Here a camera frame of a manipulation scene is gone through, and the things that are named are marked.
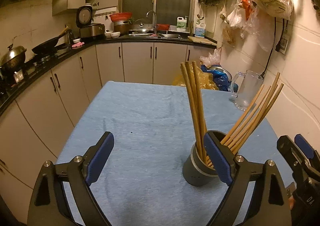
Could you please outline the person's right hand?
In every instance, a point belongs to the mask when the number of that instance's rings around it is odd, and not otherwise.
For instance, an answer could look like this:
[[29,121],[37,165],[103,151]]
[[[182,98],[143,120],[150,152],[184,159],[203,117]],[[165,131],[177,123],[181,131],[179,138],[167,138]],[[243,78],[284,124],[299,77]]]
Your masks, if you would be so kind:
[[289,201],[290,209],[292,210],[293,207],[294,207],[294,204],[295,204],[295,199],[294,199],[294,197],[291,196],[291,197],[288,199],[288,201]]

